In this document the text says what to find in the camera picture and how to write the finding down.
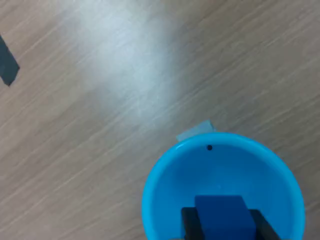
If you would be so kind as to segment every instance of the blue bowl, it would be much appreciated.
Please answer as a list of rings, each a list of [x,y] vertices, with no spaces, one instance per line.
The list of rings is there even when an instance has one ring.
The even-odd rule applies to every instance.
[[[151,170],[142,196],[149,240],[183,238],[182,207],[196,195],[241,195],[281,239],[301,240],[305,207],[284,162],[263,145],[231,133],[201,134],[177,143]]]

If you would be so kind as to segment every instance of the cup rim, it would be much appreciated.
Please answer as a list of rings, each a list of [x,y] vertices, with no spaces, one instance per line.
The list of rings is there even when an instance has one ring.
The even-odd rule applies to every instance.
[[[157,240],[157,232],[152,221],[152,199],[155,187],[164,170],[178,159],[177,156],[192,148],[206,145],[226,145],[243,149],[253,155],[259,156],[274,170],[282,174],[290,195],[292,196],[292,209],[294,210],[294,221],[290,239],[300,240],[303,238],[305,229],[305,205],[303,196],[293,173],[287,165],[270,149],[245,136],[234,133],[212,132],[190,137],[178,142],[166,151],[153,166],[144,185],[141,202],[141,216],[147,239]]]

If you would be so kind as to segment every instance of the wood grain surface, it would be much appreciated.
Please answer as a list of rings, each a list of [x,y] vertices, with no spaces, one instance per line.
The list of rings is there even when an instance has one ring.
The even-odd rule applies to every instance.
[[[318,0],[0,0],[0,239],[143,240],[141,197],[210,119],[293,171],[320,222]]]

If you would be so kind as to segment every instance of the black tape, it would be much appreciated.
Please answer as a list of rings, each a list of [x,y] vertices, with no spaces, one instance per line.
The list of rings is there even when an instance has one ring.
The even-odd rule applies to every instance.
[[[10,86],[16,79],[19,69],[17,61],[0,35],[0,77],[3,82]]]

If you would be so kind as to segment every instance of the blue block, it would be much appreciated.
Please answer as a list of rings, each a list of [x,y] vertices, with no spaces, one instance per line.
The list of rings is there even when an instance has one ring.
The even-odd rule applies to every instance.
[[[196,196],[206,240],[254,240],[256,224],[241,196]]]

